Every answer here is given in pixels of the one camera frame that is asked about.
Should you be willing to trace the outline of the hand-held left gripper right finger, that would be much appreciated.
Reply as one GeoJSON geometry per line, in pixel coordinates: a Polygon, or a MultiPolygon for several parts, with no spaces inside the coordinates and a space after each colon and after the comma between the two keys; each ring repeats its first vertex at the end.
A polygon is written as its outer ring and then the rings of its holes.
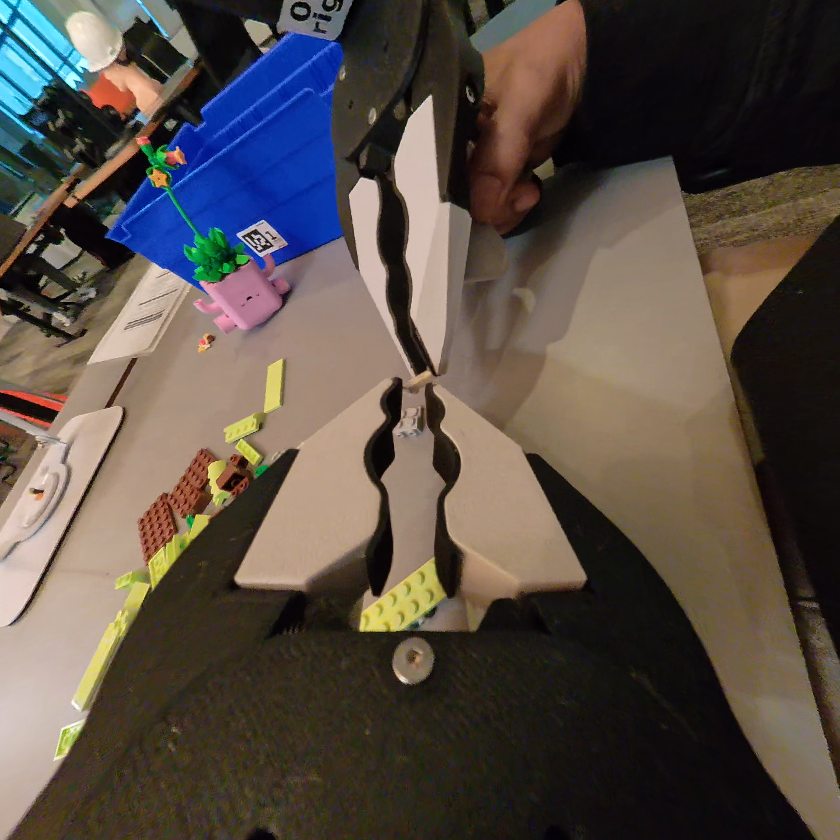
{"type": "Polygon", "coordinates": [[[425,389],[433,466],[444,482],[434,558],[448,596],[518,599],[587,582],[522,448],[441,385],[425,389]]]}

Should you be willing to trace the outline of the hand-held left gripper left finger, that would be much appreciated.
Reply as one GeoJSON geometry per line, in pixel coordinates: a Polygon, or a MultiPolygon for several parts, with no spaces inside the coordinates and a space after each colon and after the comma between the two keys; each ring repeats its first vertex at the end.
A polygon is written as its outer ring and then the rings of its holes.
{"type": "Polygon", "coordinates": [[[381,594],[392,567],[385,472],[403,382],[393,377],[297,448],[235,576],[242,588],[381,594]]]}

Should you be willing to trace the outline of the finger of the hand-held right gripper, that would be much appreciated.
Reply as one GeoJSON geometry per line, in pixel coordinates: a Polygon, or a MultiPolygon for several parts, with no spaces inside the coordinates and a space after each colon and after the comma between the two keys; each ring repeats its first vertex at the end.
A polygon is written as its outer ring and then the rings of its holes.
{"type": "Polygon", "coordinates": [[[410,243],[409,213],[390,174],[363,175],[349,201],[358,269],[385,328],[410,372],[434,375],[417,323],[426,237],[410,243]]]}
{"type": "Polygon", "coordinates": [[[408,118],[394,164],[395,189],[406,210],[409,314],[431,371],[443,375],[459,315],[471,218],[439,194],[433,96],[408,118]]]}

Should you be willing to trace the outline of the pile of toy bricks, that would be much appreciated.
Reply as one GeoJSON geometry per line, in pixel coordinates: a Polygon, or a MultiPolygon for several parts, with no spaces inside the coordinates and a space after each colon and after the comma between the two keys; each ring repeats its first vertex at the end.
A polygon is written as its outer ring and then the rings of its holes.
{"type": "MultiPolygon", "coordinates": [[[[73,696],[72,704],[78,711],[89,709],[147,595],[210,522],[210,516],[203,513],[207,506],[203,500],[206,488],[213,490],[213,503],[220,506],[238,498],[249,487],[249,474],[243,472],[245,467],[255,467],[255,478],[267,471],[268,466],[260,464],[258,453],[243,439],[238,442],[237,451],[236,456],[224,461],[214,459],[205,449],[199,450],[173,491],[159,496],[139,520],[144,549],[152,553],[145,556],[143,570],[124,574],[114,584],[116,590],[126,590],[127,594],[122,609],[106,626],[73,696]]],[[[362,632],[407,629],[433,613],[444,599],[435,560],[430,559],[366,607],[359,629],[362,632]]]]}

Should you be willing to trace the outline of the person's right forearm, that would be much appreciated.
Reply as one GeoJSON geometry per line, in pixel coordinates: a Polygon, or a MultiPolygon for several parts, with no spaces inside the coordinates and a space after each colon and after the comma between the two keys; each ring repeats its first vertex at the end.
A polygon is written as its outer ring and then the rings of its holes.
{"type": "Polygon", "coordinates": [[[838,1],[581,5],[584,81],[556,164],[671,156],[689,193],[838,164],[838,1]]]}

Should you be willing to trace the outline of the person's right hand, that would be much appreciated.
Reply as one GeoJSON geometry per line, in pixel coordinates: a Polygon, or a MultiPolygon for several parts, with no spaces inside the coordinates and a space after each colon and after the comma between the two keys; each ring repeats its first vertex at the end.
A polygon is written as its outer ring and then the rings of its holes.
{"type": "Polygon", "coordinates": [[[484,55],[485,90],[469,157],[470,214],[500,235],[541,197],[536,170],[552,155],[581,98],[586,24],[581,2],[557,4],[484,55]]]}

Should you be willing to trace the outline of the blue plastic bin with tag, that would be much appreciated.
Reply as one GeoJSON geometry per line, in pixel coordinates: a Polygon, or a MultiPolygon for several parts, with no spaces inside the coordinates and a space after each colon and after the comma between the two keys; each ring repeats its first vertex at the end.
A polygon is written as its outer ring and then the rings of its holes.
{"type": "Polygon", "coordinates": [[[184,124],[170,143],[180,206],[205,235],[221,229],[278,264],[342,236],[331,138],[338,43],[288,35],[184,124]]]}

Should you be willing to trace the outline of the pink toy brick plant pot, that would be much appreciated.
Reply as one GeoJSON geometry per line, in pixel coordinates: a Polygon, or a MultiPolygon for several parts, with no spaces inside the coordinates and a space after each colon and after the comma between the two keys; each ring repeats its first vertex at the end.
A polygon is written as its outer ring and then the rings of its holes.
{"type": "Polygon", "coordinates": [[[192,243],[184,245],[183,253],[192,264],[194,281],[207,297],[207,301],[196,300],[195,308],[213,316],[223,333],[249,331],[268,321],[281,310],[284,295],[291,289],[284,279],[272,279],[276,268],[272,256],[267,255],[264,265],[259,266],[253,256],[246,254],[244,245],[233,245],[220,228],[201,231],[172,186],[172,173],[186,165],[182,150],[166,145],[155,147],[148,137],[139,138],[136,144],[148,161],[148,180],[169,197],[192,233],[192,243]]]}

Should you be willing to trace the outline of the white printed paper sheet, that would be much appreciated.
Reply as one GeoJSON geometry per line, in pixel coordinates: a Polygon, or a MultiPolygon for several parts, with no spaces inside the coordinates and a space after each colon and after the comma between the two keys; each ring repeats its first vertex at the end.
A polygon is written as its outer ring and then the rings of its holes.
{"type": "Polygon", "coordinates": [[[168,269],[150,266],[87,365],[152,353],[192,290],[192,285],[168,269]]]}

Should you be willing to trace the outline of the white book stand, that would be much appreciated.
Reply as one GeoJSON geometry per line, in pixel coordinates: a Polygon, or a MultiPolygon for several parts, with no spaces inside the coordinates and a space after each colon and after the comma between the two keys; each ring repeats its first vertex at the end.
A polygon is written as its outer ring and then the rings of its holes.
{"type": "Polygon", "coordinates": [[[1,627],[26,612],[123,423],[120,406],[73,417],[42,434],[35,472],[1,530],[1,627]]]}

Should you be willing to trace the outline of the wooden desk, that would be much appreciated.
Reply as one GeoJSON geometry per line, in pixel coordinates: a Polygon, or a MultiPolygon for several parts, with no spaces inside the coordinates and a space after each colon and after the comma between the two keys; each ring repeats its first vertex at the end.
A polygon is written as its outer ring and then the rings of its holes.
{"type": "Polygon", "coordinates": [[[119,145],[118,150],[105,163],[95,170],[84,164],[78,164],[71,170],[61,185],[40,205],[33,223],[9,256],[5,258],[1,266],[2,277],[11,270],[15,261],[35,242],[59,205],[75,207],[84,201],[140,153],[138,139],[150,138],[152,133],[158,130],[168,119],[175,118],[173,102],[189,89],[200,75],[202,68],[203,63],[198,58],[188,60],[183,67],[179,68],[173,77],[164,84],[161,95],[155,101],[156,110],[145,125],[141,129],[130,132],[126,141],[119,145]]]}

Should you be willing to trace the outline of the white hard hat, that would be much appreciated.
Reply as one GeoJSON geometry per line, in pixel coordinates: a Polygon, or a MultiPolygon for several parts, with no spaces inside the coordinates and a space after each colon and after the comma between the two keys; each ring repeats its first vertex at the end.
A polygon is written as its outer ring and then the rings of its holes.
{"type": "Polygon", "coordinates": [[[123,33],[98,14],[80,10],[66,19],[71,44],[87,62],[90,72],[114,64],[123,53],[123,33]]]}

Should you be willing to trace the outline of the person's black clothed torso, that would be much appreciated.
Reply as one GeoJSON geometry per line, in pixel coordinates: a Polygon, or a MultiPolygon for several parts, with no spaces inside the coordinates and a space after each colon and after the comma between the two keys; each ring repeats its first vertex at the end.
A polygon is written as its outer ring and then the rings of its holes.
{"type": "Polygon", "coordinates": [[[731,362],[837,648],[838,217],[747,321],[731,362]]]}

